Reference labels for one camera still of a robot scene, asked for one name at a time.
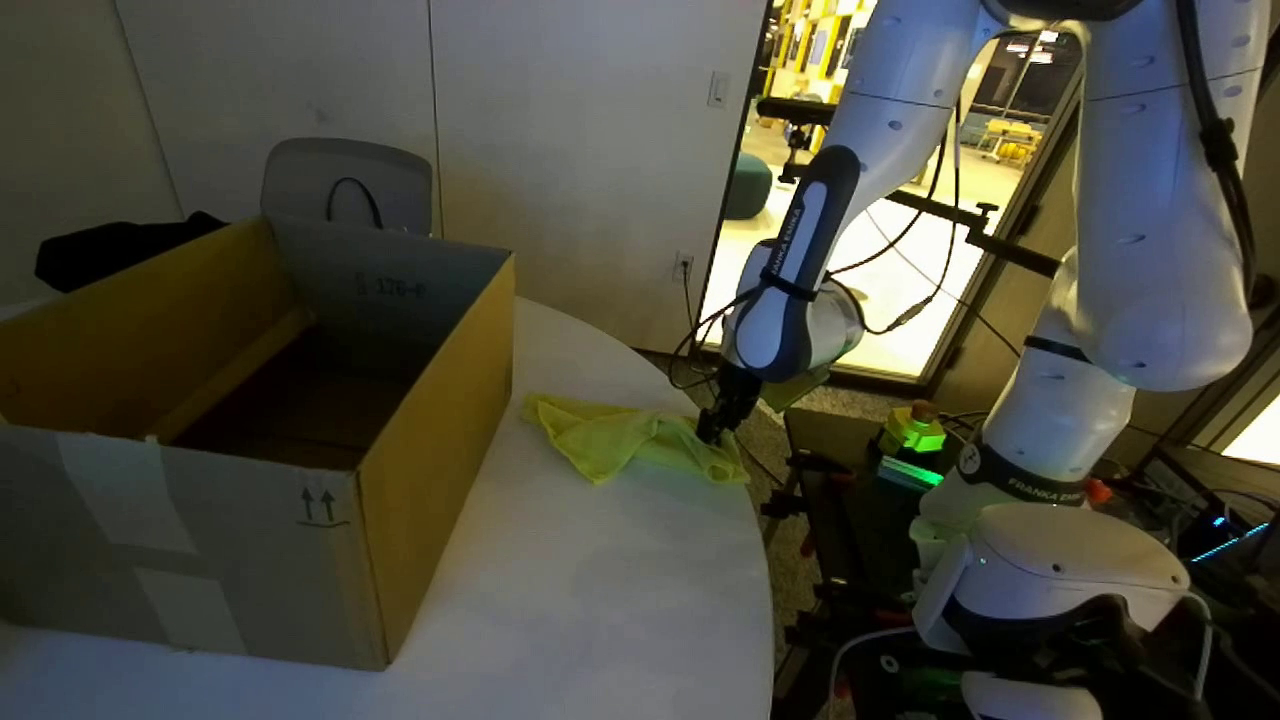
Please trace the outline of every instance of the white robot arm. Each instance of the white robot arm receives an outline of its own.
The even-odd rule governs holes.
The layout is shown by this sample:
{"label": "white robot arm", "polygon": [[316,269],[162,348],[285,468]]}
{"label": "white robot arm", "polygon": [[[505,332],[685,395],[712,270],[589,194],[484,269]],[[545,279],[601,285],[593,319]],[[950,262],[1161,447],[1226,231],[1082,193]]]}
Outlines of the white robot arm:
{"label": "white robot arm", "polygon": [[[915,629],[927,645],[965,646],[950,629],[953,602],[980,621],[1054,621],[1067,600],[1125,596],[1139,629],[1153,629],[1188,593],[1186,568],[1161,544],[1087,519],[1085,477],[1128,425],[1138,392],[1206,389],[1254,345],[1254,252],[1236,209],[1234,137],[1247,138],[1254,126],[1269,7],[1269,0],[882,0],[860,32],[829,147],[799,178],[781,238],[745,270],[719,400],[700,419],[706,438],[731,427],[763,379],[829,358],[846,348],[834,334],[855,340],[860,313],[824,286],[829,252],[855,211],[927,161],[971,54],[1000,29],[1047,18],[1072,25],[1087,54],[1075,248],[1059,261],[1047,306],[980,438],[924,497],[914,522],[927,575]],[[1067,516],[1041,522],[1037,504]],[[1115,544],[1082,544],[1087,549],[1082,555],[1072,549],[1082,533]],[[1019,559],[1058,555],[1067,572],[1028,572],[1017,550],[1009,555],[1017,544]],[[993,572],[993,549],[1019,572]]]}

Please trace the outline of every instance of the white table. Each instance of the white table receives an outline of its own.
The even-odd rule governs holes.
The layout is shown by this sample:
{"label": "white table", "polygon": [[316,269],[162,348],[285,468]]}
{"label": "white table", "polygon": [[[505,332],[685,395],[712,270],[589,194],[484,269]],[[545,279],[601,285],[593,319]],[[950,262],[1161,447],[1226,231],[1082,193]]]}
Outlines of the white table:
{"label": "white table", "polygon": [[632,348],[520,300],[513,406],[388,670],[0,625],[0,715],[770,715],[774,602],[750,493],[636,468],[589,486],[520,416],[523,392],[694,406]]}

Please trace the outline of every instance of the open cardboard box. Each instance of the open cardboard box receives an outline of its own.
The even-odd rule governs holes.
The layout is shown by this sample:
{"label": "open cardboard box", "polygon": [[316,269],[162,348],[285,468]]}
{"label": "open cardboard box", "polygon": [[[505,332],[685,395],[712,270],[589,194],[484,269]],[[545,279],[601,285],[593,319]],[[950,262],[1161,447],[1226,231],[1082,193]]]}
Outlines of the open cardboard box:
{"label": "open cardboard box", "polygon": [[0,616],[404,645],[513,392],[513,261],[254,220],[0,324]]}

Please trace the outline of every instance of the yellow-green cloth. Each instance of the yellow-green cloth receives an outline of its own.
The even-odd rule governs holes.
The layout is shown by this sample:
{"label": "yellow-green cloth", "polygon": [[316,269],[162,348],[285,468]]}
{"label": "yellow-green cloth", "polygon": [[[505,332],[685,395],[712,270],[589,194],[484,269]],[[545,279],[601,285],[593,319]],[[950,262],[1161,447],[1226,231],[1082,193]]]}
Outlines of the yellow-green cloth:
{"label": "yellow-green cloth", "polygon": [[646,410],[541,392],[523,395],[523,410],[589,483],[609,483],[636,459],[719,483],[750,480],[738,444],[706,444],[695,425],[681,410]]}

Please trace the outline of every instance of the chair backrest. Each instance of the chair backrest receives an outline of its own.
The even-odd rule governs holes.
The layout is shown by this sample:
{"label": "chair backrest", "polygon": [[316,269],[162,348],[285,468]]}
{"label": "chair backrest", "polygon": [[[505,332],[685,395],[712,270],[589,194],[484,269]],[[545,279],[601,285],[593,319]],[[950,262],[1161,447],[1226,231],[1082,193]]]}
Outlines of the chair backrest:
{"label": "chair backrest", "polygon": [[297,137],[274,147],[270,217],[433,231],[433,164],[366,138]]}

